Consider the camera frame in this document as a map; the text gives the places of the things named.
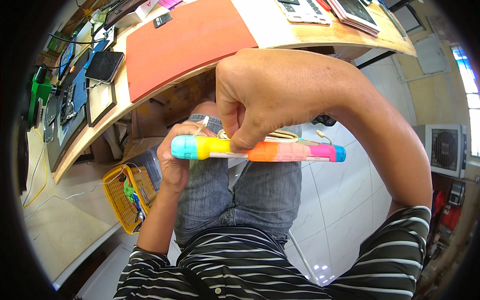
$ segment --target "orange mat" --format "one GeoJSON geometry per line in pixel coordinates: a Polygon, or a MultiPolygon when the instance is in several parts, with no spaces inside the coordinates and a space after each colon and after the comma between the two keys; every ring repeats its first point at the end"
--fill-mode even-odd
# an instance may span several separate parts
{"type": "Polygon", "coordinates": [[[149,22],[127,37],[133,103],[192,70],[258,47],[230,0],[198,0],[170,13],[159,28],[149,22]]]}

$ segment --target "window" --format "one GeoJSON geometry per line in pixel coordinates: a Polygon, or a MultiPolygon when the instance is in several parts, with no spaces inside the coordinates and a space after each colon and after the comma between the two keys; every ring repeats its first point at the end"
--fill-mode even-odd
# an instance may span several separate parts
{"type": "Polygon", "coordinates": [[[472,156],[480,157],[480,98],[477,79],[470,66],[467,55],[460,46],[451,47],[456,64],[462,76],[463,86],[467,93],[468,110],[470,112],[470,130],[472,133],[472,156]]]}

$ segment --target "rainbow silicone case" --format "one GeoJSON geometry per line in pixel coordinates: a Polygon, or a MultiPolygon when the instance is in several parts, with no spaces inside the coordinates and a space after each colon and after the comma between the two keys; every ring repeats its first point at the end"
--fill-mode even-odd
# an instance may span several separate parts
{"type": "Polygon", "coordinates": [[[337,145],[259,142],[254,149],[233,153],[230,140],[216,137],[179,135],[173,138],[171,152],[182,159],[206,159],[209,157],[237,157],[250,161],[331,161],[343,162],[345,148],[337,145]]]}

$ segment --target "black and white striped shirt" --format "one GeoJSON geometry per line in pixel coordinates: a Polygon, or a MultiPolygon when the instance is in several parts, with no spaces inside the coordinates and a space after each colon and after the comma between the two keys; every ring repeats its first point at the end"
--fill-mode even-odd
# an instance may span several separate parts
{"type": "MultiPolygon", "coordinates": [[[[251,226],[211,228],[177,260],[219,299],[410,299],[425,256],[430,210],[398,210],[360,246],[353,267],[326,287],[305,278],[270,235],[251,226]]],[[[120,299],[194,299],[198,295],[167,256],[135,247],[120,276],[120,299]]]]}

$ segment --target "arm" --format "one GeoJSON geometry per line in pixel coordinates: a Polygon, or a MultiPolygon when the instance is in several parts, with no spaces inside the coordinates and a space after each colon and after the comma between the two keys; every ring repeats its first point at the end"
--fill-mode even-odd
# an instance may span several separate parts
{"type": "MultiPolygon", "coordinates": [[[[173,157],[170,145],[177,135],[194,134],[200,126],[189,121],[173,126],[157,149],[162,182],[138,236],[137,246],[143,250],[159,254],[168,253],[178,200],[187,186],[189,175],[189,161],[173,157]]],[[[208,128],[203,128],[199,135],[215,136],[208,128]]]]}
{"type": "Polygon", "coordinates": [[[216,101],[234,151],[269,132],[327,114],[362,144],[392,195],[393,209],[431,206],[427,155],[398,111],[354,66],[316,53],[244,49],[216,68],[216,101]]]}

